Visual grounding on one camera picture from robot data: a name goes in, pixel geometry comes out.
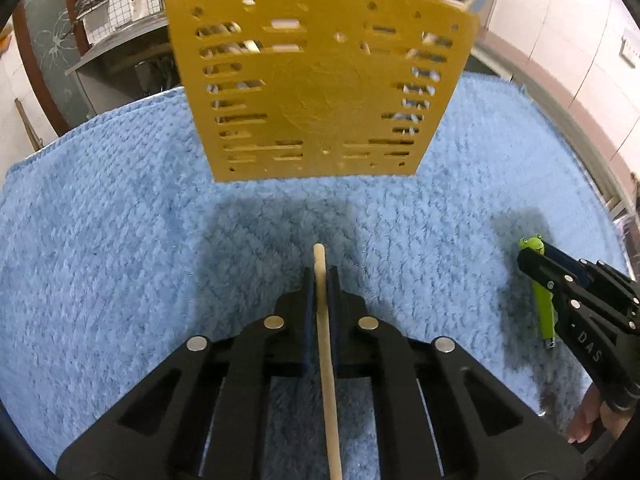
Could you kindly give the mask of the right hand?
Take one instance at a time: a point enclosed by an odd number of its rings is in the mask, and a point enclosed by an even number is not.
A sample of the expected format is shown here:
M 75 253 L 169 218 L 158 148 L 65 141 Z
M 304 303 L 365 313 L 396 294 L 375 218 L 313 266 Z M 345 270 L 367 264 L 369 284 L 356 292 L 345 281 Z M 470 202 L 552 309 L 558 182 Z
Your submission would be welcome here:
M 594 425 L 598 420 L 605 430 L 617 440 L 632 419 L 630 414 L 618 414 L 610 409 L 601 396 L 595 384 L 591 384 L 582 398 L 582 403 L 567 427 L 566 440 L 568 443 L 582 443 L 591 436 Z

